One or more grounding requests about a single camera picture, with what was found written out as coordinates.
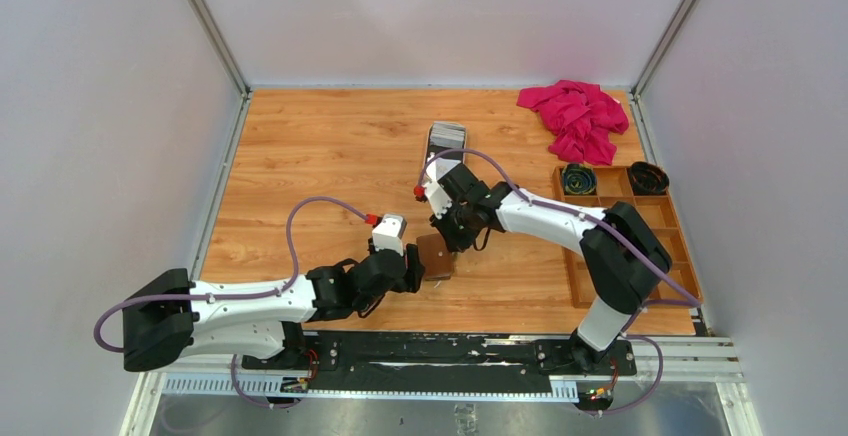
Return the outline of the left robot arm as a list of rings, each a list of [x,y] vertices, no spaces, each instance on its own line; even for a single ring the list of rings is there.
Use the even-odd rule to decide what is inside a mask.
[[[167,270],[133,293],[123,308],[123,367],[164,368],[198,355],[271,359],[298,367],[306,342],[296,334],[309,322],[368,316],[389,292],[415,293],[425,266],[414,244],[403,253],[372,251],[295,279],[212,284],[192,281],[184,268]]]

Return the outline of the beige oval card tray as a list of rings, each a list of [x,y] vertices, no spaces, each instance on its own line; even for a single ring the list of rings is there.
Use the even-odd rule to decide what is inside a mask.
[[[463,152],[451,152],[451,153],[446,153],[446,154],[440,156],[440,153],[447,151],[447,150],[449,150],[449,149],[444,149],[444,150],[439,151],[439,152],[431,152],[429,150],[429,148],[427,147],[427,144],[426,144],[424,163],[426,161],[432,162],[436,158],[461,159],[463,161],[462,164],[465,163],[465,154]]]

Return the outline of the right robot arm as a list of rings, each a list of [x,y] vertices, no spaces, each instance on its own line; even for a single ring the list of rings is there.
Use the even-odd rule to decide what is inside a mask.
[[[555,243],[579,256],[595,298],[569,338],[568,362],[596,373],[628,322],[667,276],[672,258],[637,209],[575,206],[540,197],[509,179],[488,186],[459,163],[438,179],[422,175],[417,200],[451,252],[473,247],[480,233],[517,233]]]

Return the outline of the brown leather card holder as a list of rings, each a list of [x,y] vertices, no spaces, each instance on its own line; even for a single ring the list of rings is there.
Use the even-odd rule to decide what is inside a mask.
[[[419,236],[416,239],[419,258],[424,267],[422,279],[441,281],[450,279],[455,272],[455,257],[446,246],[444,238],[438,234]]]

